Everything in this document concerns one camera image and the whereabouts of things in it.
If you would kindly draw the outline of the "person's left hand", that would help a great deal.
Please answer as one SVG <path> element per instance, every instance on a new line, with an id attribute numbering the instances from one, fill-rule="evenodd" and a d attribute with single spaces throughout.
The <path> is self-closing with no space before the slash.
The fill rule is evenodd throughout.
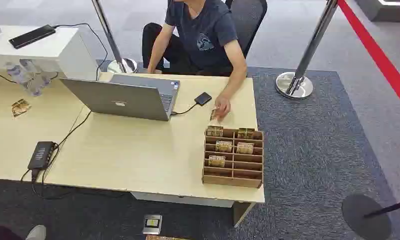
<path id="1" fill-rule="evenodd" d="M 215 117 L 221 122 L 231 110 L 230 99 L 226 96 L 218 96 L 215 100 Z"/>

